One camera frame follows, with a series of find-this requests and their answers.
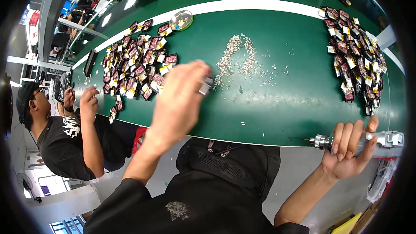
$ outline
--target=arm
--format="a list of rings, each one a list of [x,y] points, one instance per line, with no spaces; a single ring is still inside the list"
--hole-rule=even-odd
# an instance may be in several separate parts
[[[337,179],[329,177],[320,164],[280,207],[275,216],[274,226],[277,227],[287,222],[297,224],[302,222],[336,182]]]
[[[198,91],[209,73],[209,66],[201,60],[180,64],[169,72],[143,145],[128,164],[123,179],[133,178],[146,185],[160,156],[195,126],[203,100]]]
[[[169,150],[172,147],[161,145],[164,144],[158,143],[154,136],[152,136],[151,129],[148,129],[143,145],[133,156],[130,164],[128,164],[122,179],[133,178],[143,185],[146,185],[147,181],[152,177],[161,156],[160,153],[155,152],[154,150]]]
[[[84,146],[84,162],[96,178],[104,175],[104,155],[98,140],[94,122],[81,120],[82,144]]]
[[[95,130],[95,113],[98,100],[95,97],[99,92],[96,87],[87,88],[80,99],[81,134],[84,146],[84,162],[94,173],[96,178],[104,174],[104,155],[100,141]]]
[[[376,132],[378,118],[372,116],[366,130],[364,122],[337,123],[334,128],[333,152],[325,150],[317,169],[288,197],[275,215],[274,226],[304,220],[317,202],[335,185],[338,179],[359,174],[372,158],[377,137],[368,142],[360,156],[353,158],[363,132]]]

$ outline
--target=window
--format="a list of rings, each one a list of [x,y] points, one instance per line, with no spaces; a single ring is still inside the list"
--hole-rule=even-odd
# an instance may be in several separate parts
[[[76,216],[64,221],[49,224],[52,233],[55,234],[82,234],[85,220],[82,216]]]

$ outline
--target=black t-shirt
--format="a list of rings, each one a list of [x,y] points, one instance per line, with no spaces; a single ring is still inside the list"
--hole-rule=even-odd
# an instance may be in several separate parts
[[[87,9],[92,9],[92,7],[86,5],[74,7],[74,9],[71,11],[72,22],[78,23],[81,19],[82,12]]]
[[[309,234],[309,228],[295,223],[274,228],[253,189],[191,170],[176,175],[154,198],[140,182],[124,179],[84,227],[84,234],[106,233]]]
[[[94,125],[103,150],[104,167],[124,164],[125,158],[131,156],[132,147],[122,143],[110,130],[108,119],[97,116]],[[84,181],[96,178],[84,162],[79,109],[73,117],[49,117],[37,143],[45,165],[54,174]]]
[[[78,6],[91,6],[92,1],[91,0],[78,0],[76,4]]]
[[[60,47],[65,47],[70,39],[69,34],[56,33],[52,37],[51,50],[59,51]]]

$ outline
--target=white wall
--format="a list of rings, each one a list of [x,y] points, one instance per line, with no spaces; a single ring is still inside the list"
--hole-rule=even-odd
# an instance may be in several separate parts
[[[51,233],[49,223],[63,221],[96,209],[100,204],[97,190],[83,186],[57,195],[42,197],[42,202],[27,199],[24,204],[44,233]]]

